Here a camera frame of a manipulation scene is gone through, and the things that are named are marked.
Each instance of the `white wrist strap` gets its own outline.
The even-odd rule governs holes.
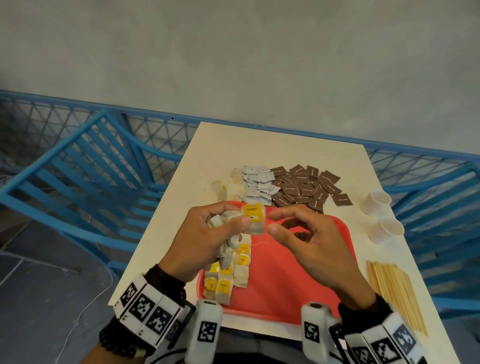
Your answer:
[[[417,364],[423,358],[420,344],[398,312],[378,326],[345,336],[359,364]]]
[[[182,312],[182,307],[138,276],[113,307],[120,323],[158,348]]]

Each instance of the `white paper cup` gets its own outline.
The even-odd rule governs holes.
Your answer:
[[[405,232],[403,225],[396,218],[381,218],[369,231],[368,237],[375,244],[385,244],[394,237],[401,236]]]
[[[382,216],[385,206],[392,203],[392,198],[387,192],[382,190],[373,190],[367,195],[367,198],[360,205],[360,210],[364,214],[379,218]]]

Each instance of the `blue chair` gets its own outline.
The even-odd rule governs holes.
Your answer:
[[[480,313],[480,168],[384,186],[442,319]]]
[[[0,203],[48,225],[121,275],[127,264],[109,248],[135,250],[167,188],[155,183],[148,155],[181,160],[139,142],[120,115],[100,111],[11,179]]]

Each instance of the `tabletop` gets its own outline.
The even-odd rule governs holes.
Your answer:
[[[375,245],[367,236],[377,219],[363,214],[359,205],[369,191],[381,185],[364,147],[359,144],[202,122],[109,304],[115,304],[139,273],[145,273],[161,260],[190,207],[217,201],[213,181],[222,180],[227,186],[228,199],[233,199],[235,194],[243,195],[242,185],[232,182],[230,174],[234,168],[245,165],[291,168],[297,164],[329,170],[341,177],[336,185],[348,194],[353,206],[335,206],[329,198],[324,212],[348,226],[362,274],[367,277],[367,260],[397,264],[408,273],[429,333],[427,337],[416,332],[427,361],[459,363],[405,238],[398,237],[386,247]],[[385,214],[394,215],[391,209]],[[187,299],[192,303],[198,300],[196,285],[197,278],[185,286]],[[222,326],[301,340],[300,326],[291,324],[224,314]]]

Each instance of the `gray wall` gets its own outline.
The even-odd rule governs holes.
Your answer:
[[[0,0],[13,91],[480,153],[479,84],[478,0]]]

